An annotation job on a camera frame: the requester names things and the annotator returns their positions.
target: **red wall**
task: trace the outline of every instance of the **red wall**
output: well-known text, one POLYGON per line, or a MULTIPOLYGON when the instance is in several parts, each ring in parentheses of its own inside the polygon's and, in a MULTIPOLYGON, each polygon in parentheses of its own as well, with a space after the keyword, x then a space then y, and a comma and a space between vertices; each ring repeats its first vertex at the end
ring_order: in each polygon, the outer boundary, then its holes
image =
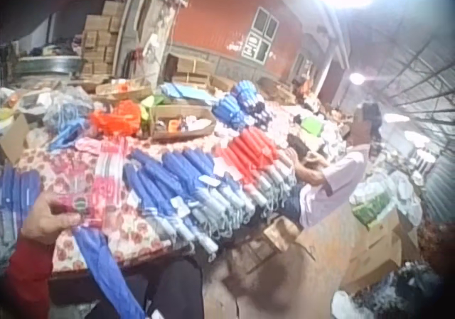
POLYGON ((287 78, 301 47, 302 29, 282 0, 189 0, 188 8, 178 14, 173 40, 240 58, 259 6, 279 21, 271 48, 274 55, 267 59, 265 69, 287 78))

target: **floral tablecloth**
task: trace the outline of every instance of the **floral tablecloth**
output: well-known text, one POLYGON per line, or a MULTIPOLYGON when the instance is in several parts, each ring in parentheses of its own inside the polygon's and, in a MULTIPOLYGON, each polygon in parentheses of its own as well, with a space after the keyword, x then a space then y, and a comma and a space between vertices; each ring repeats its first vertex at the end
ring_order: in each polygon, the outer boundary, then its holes
MULTIPOLYGON (((276 141, 286 140, 289 132, 291 115, 281 109, 278 104, 269 103, 269 110, 274 114, 274 121, 270 124, 269 135, 276 141)), ((130 148, 139 148, 150 156, 160 159, 167 151, 182 150, 184 148, 201 148, 210 152, 214 145, 220 142, 215 134, 186 142, 172 144, 155 144, 150 140, 129 140, 130 148)), ((93 175, 97 157, 86 152, 74 149, 51 153, 44 148, 27 149, 24 151, 18 168, 21 172, 36 169, 42 179, 44 190, 56 193, 67 193, 70 181, 62 172, 62 163, 77 162, 78 168, 83 166, 84 180, 87 188, 93 182, 93 175)), ((109 240, 109 248, 122 266, 128 266, 138 261, 151 259, 156 255, 165 254, 171 248, 169 240, 160 237, 158 232, 144 218, 138 215, 136 205, 128 202, 128 191, 122 186, 122 206, 107 216, 108 225, 105 234, 109 240)), ((66 271, 86 269, 82 254, 70 230, 64 231, 58 238, 53 257, 54 274, 66 271)))

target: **person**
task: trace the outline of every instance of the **person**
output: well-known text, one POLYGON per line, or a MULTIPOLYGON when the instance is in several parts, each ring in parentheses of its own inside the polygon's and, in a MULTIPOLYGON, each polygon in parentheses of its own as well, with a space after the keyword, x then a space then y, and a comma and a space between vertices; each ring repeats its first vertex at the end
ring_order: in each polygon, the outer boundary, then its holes
POLYGON ((363 179, 370 156, 378 154, 381 140, 382 115, 376 103, 364 103, 355 111, 347 142, 347 154, 330 164, 321 155, 309 152, 305 159, 317 168, 308 168, 290 147, 286 153, 294 163, 299 183, 279 210, 282 215, 301 225, 311 227, 343 204, 363 179))
MULTIPOLYGON (((52 193, 41 193, 24 221, 1 283, 1 303, 14 318, 48 318, 50 311, 49 278, 53 270, 55 241, 65 229, 81 223, 77 213, 58 213, 60 206, 52 193)), ((153 318, 203 318, 202 271, 187 258, 174 259, 157 268, 153 280, 146 285, 146 304, 151 300, 148 315, 153 318)), ((127 281, 130 289, 134 284, 127 281)), ((113 307, 101 301, 87 318, 116 318, 113 307)))

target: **floor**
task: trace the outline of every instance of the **floor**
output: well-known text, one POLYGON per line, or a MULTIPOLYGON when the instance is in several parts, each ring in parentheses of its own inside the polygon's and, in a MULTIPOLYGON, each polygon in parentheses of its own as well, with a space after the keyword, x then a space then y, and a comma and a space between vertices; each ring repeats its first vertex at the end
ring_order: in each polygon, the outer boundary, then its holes
POLYGON ((253 266, 246 249, 225 252, 206 272, 207 319, 330 318, 330 304, 348 268, 356 240, 349 206, 304 230, 286 252, 256 247, 253 266))

